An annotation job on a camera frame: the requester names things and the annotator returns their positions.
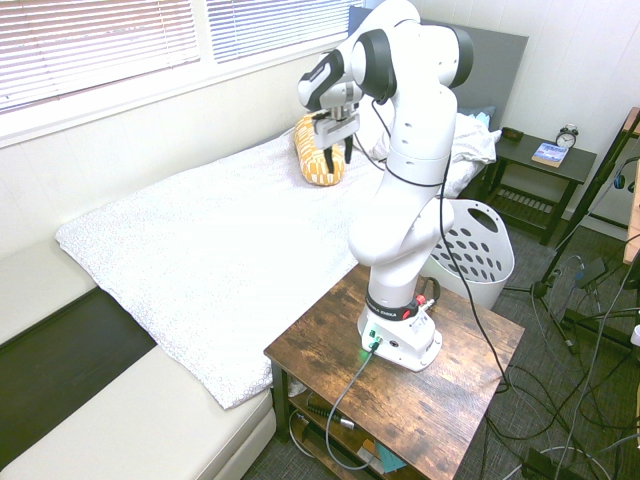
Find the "orange patterned pillow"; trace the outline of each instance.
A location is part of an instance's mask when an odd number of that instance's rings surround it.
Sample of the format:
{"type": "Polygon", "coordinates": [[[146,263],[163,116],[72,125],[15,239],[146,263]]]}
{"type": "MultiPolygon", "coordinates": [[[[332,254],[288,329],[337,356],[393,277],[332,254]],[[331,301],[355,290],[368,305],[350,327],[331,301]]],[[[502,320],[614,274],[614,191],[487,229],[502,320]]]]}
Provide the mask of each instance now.
{"type": "Polygon", "coordinates": [[[329,173],[324,152],[316,147],[313,140],[311,115],[305,115],[296,124],[293,138],[302,175],[308,182],[328,187],[342,180],[345,171],[344,153],[338,145],[333,146],[333,173],[329,173]]]}

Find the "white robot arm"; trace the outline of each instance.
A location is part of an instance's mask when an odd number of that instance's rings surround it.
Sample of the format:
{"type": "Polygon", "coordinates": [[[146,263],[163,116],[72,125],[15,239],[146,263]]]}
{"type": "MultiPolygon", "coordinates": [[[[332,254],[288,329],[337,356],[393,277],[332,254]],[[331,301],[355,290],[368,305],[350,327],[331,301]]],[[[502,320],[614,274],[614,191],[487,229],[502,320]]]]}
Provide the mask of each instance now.
{"type": "Polygon", "coordinates": [[[319,148],[357,131],[353,105],[363,93],[379,103],[390,99],[395,107],[387,168],[370,206],[352,225],[349,247],[371,266],[358,321],[363,348],[381,337],[376,354],[416,371],[441,345],[433,320],[418,308],[415,288],[440,240],[440,221],[445,231],[453,224],[450,204],[443,202],[441,220],[434,197],[442,187],[457,112],[448,87],[464,82],[472,63],[466,33],[420,25],[410,2],[387,0],[298,87],[309,110],[329,110],[315,124],[319,148]]]}

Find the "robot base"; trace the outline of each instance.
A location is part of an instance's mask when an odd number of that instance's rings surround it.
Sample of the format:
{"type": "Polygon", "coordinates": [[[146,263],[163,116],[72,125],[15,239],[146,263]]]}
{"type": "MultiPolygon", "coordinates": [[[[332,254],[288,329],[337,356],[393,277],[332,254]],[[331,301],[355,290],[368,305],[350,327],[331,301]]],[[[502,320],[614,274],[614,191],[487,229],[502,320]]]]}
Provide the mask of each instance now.
{"type": "Polygon", "coordinates": [[[433,362],[442,348],[442,335],[433,319],[422,310],[402,321],[385,320],[365,307],[358,319],[362,348],[371,351],[371,344],[382,338],[376,355],[419,372],[433,362]]]}

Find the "white laundry basket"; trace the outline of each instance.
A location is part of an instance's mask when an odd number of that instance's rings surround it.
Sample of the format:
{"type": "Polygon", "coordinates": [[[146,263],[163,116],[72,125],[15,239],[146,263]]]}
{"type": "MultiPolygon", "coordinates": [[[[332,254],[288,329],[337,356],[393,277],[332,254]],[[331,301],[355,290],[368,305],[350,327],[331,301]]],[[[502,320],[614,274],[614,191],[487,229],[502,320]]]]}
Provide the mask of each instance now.
{"type": "MultiPolygon", "coordinates": [[[[474,303],[490,309],[513,272],[513,250],[507,229],[496,211],[484,203],[450,202],[454,220],[445,240],[467,280],[474,303]]],[[[469,298],[442,240],[420,275],[434,277],[444,288],[469,298]]]]}

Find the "black nightstand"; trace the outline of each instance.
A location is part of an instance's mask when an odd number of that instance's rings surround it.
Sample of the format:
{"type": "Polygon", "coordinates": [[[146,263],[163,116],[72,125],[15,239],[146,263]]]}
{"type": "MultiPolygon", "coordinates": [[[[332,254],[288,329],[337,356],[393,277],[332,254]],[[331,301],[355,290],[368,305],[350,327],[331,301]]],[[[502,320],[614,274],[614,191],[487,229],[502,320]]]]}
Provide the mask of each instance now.
{"type": "Polygon", "coordinates": [[[578,185],[586,180],[596,154],[572,148],[558,167],[534,162],[531,157],[541,143],[553,143],[524,135],[516,142],[502,138],[496,145],[497,160],[489,165],[477,194],[477,199],[495,208],[507,223],[540,234],[540,244],[546,245],[578,185]],[[502,176],[509,164],[531,168],[567,181],[558,202],[503,185],[502,176]]]}

